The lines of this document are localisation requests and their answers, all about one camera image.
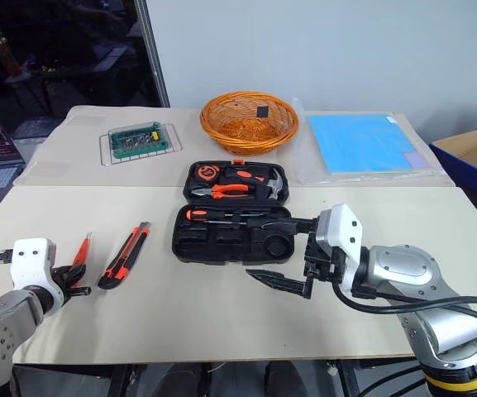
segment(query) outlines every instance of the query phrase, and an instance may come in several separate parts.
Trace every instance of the wicker basket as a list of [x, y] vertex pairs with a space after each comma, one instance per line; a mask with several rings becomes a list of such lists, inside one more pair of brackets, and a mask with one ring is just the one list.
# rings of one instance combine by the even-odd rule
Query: wicker basket
[[203, 129], [226, 151], [260, 155], [297, 133], [297, 113], [285, 102], [256, 91], [214, 98], [199, 115]]

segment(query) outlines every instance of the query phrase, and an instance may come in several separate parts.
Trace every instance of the beige tabletop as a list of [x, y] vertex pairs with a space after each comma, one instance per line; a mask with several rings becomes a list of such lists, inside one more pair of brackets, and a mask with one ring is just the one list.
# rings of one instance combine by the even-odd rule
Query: beige tabletop
[[[293, 188], [287, 208], [310, 218], [348, 203], [363, 243], [408, 243], [430, 252], [446, 283], [477, 295], [477, 212], [458, 188]], [[120, 287], [71, 299], [20, 348], [16, 362], [106, 364], [157, 361], [376, 357], [412, 354], [396, 316], [356, 312], [327, 283], [312, 299], [267, 288], [239, 264], [183, 263], [171, 251], [180, 188], [17, 186], [0, 205], [0, 250], [24, 237], [57, 244], [68, 265], [93, 232], [82, 285], [95, 286], [129, 230], [152, 222], [132, 273]], [[306, 237], [277, 270], [302, 279]], [[12, 287], [0, 265], [0, 294]]]
[[[309, 114], [369, 114], [379, 112], [308, 112]], [[355, 182], [329, 180], [329, 186], [454, 186], [429, 146], [402, 113], [393, 117], [413, 146], [433, 168], [411, 178], [372, 179]], [[113, 128], [159, 121], [174, 125], [183, 149], [167, 155], [104, 166], [99, 137]], [[199, 109], [105, 108], [77, 106], [38, 148], [16, 185], [54, 186], [183, 186], [189, 166], [200, 160], [232, 160], [201, 128]], [[277, 163], [284, 167], [290, 186], [317, 185], [324, 181], [325, 165], [309, 125], [301, 122], [297, 137], [289, 144], [250, 161]]]

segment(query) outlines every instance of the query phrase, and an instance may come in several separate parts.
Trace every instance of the black cable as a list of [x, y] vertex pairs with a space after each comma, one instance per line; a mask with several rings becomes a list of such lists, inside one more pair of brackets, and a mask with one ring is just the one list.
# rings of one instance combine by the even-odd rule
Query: black cable
[[411, 390], [415, 390], [417, 387], [420, 387], [421, 385], [424, 385], [426, 383], [425, 379], [420, 379], [418, 382], [414, 382], [411, 385], [404, 387], [403, 389], [397, 391], [393, 395], [390, 395], [389, 397], [400, 397], [401, 395], [407, 394]]
[[[376, 297], [384, 298], [384, 299], [391, 299], [391, 300], [399, 300], [400, 302], [407, 302], [407, 303], [427, 302], [427, 300], [425, 300], [425, 299], [410, 298], [408, 296], [401, 296], [401, 295], [395, 295], [395, 294], [384, 294], [382, 292], [377, 292]], [[454, 312], [467, 314], [471, 317], [477, 318], [477, 312], [476, 311], [474, 311], [472, 309], [468, 309], [468, 308], [463, 308], [462, 306], [448, 306], [448, 307], [445, 307], [443, 309], [452, 310]]]
[[17, 375], [16, 375], [16, 371], [14, 371], [14, 368], [12, 368], [12, 379], [10, 382], [10, 390], [12, 393], [12, 397], [21, 397], [20, 383], [17, 380]]
[[369, 387], [364, 389], [362, 392], [360, 392], [358, 394], [358, 397], [363, 397], [364, 395], [367, 395], [372, 390], [376, 389], [377, 387], [380, 387], [383, 383], [387, 383], [390, 380], [399, 378], [400, 376], [404, 376], [404, 375], [411, 374], [411, 373], [416, 372], [416, 371], [420, 371], [421, 369], [422, 369], [422, 366], [412, 366], [411, 368], [407, 368], [405, 370], [395, 372], [395, 373], [393, 373], [389, 376], [385, 376], [384, 378], [376, 381], [375, 383], [373, 383], [372, 385], [370, 385]]
[[451, 302], [452, 299], [458, 299], [460, 302], [458, 302], [457, 304], [477, 304], [477, 296], [452, 296], [450, 298], [435, 299], [435, 300], [411, 298], [411, 297], [408, 297], [408, 296], [402, 296], [402, 295], [396, 295], [396, 294], [386, 294], [386, 293], [383, 293], [383, 292], [376, 292], [376, 296], [379, 296], [380, 298], [386, 298], [386, 299], [392, 299], [392, 300], [396, 299], [396, 300], [402, 300], [403, 302], [411, 302], [411, 303], [436, 302], [436, 301]]
[[456, 296], [453, 298], [424, 300], [423, 302], [417, 302], [415, 304], [400, 304], [396, 306], [373, 306], [368, 304], [358, 304], [357, 302], [348, 299], [341, 292], [341, 289], [339, 288], [338, 284], [332, 284], [332, 288], [334, 289], [334, 294], [336, 294], [336, 297], [342, 303], [355, 310], [359, 310], [360, 312], [371, 314], [401, 314], [419, 312], [422, 310], [429, 309], [442, 309], [457, 304], [477, 304], [477, 296]]

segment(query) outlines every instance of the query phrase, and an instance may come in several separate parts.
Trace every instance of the red utility knife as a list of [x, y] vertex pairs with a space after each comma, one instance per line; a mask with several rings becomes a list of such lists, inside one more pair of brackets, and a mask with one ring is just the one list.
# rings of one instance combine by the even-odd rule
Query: red utility knife
[[150, 234], [150, 223], [142, 222], [134, 228], [126, 239], [117, 256], [109, 264], [103, 276], [98, 281], [98, 288], [113, 289], [130, 274], [135, 265], [145, 239]]

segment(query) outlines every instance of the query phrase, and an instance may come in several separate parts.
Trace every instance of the blue box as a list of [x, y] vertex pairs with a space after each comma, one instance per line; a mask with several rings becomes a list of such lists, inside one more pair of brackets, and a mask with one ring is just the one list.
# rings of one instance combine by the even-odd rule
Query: blue box
[[457, 184], [477, 192], [477, 130], [434, 141], [429, 147]]

